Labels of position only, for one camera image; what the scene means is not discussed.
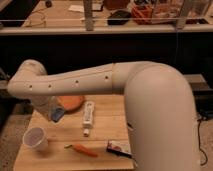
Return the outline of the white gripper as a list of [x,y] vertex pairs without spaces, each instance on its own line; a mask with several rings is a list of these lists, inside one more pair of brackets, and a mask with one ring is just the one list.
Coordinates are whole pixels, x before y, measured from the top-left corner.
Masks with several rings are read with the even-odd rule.
[[32,105],[48,121],[51,120],[52,113],[60,107],[59,101],[55,96],[36,97],[32,100]]

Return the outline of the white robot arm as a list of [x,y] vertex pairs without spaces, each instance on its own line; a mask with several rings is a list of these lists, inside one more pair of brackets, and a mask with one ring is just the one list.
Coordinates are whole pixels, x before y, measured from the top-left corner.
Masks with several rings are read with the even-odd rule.
[[56,75],[24,61],[7,85],[44,116],[58,95],[122,94],[135,171],[200,171],[195,100],[175,68],[149,61],[112,63]]

